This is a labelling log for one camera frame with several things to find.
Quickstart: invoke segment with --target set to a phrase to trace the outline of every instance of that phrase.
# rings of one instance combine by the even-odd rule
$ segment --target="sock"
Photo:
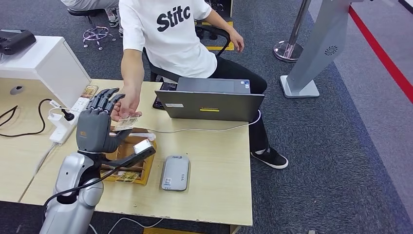
[[[114,14],[112,14],[111,16],[108,16],[109,21],[115,21],[116,16]]]

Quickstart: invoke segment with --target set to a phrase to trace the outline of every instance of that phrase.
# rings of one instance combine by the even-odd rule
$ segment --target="chair wheel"
[[[218,39],[218,35],[216,35],[215,33],[211,33],[211,34],[209,34],[209,39],[216,40],[216,39]]]
[[[195,30],[195,32],[196,32],[196,36],[200,39],[200,40],[202,40],[202,39],[204,39],[204,31],[202,30],[202,29],[196,29]]]

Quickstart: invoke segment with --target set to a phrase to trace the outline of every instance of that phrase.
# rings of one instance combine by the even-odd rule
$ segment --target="human hand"
[[[136,117],[142,115],[142,112],[136,111],[140,100],[140,89],[136,88],[135,85],[125,85],[123,91],[126,96],[116,103],[111,114],[114,121],[119,121],[129,116]]]
[[[229,33],[231,42],[234,43],[235,50],[241,53],[244,50],[244,38],[234,29]]]

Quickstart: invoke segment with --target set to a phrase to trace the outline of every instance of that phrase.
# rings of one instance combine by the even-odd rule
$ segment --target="stanchion post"
[[[282,40],[274,46],[274,55],[276,58],[286,62],[296,62],[300,57],[303,48],[297,43],[298,32],[302,21],[304,20],[305,13],[308,10],[311,0],[303,0],[298,11],[296,22],[288,42]]]

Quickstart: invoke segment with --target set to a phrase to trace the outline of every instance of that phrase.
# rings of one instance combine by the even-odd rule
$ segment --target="white shoe sole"
[[[282,156],[282,155],[280,155],[280,156],[283,157],[283,158],[285,158],[285,160],[286,160],[287,162],[286,162],[284,165],[280,165],[280,166],[272,165],[272,164],[270,164],[270,163],[268,163],[268,162],[266,162],[266,161],[263,161],[263,160],[255,157],[255,156],[252,155],[252,154],[251,154],[251,156],[253,156],[254,158],[258,159],[259,161],[261,161],[261,162],[263,162],[263,163],[267,164],[268,166],[270,166],[270,167],[272,167],[272,168],[275,168],[275,169],[284,169],[284,168],[286,168],[286,167],[288,166],[288,159],[287,159],[286,157]]]
[[[111,28],[116,28],[118,25],[119,25],[119,20],[118,21],[112,21],[111,23],[115,23],[115,25],[110,25],[109,24],[109,27],[111,27]]]

